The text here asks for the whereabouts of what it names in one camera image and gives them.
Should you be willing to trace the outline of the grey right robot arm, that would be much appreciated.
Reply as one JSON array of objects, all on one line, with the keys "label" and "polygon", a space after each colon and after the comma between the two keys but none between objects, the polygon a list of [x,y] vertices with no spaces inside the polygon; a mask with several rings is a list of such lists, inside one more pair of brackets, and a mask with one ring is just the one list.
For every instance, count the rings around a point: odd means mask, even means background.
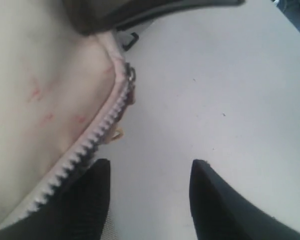
[{"label": "grey right robot arm", "polygon": [[244,0],[63,0],[74,29],[92,35],[112,29],[119,31],[175,12],[208,7],[236,7]]}]

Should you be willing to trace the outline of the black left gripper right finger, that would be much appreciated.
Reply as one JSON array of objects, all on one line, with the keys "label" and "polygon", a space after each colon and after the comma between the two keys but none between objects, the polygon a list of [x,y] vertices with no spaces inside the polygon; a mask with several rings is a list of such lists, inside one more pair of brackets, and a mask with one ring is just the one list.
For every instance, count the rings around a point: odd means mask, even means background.
[{"label": "black left gripper right finger", "polygon": [[300,240],[300,233],[242,197],[208,162],[192,162],[190,211],[199,240]]}]

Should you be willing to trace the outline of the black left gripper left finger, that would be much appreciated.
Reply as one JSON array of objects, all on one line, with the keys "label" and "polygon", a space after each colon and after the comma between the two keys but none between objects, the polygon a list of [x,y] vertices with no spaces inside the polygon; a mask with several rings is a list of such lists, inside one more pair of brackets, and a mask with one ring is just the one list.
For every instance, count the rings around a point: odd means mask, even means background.
[{"label": "black left gripper left finger", "polygon": [[0,240],[99,240],[110,203],[110,161],[92,167],[38,212],[0,230]]}]

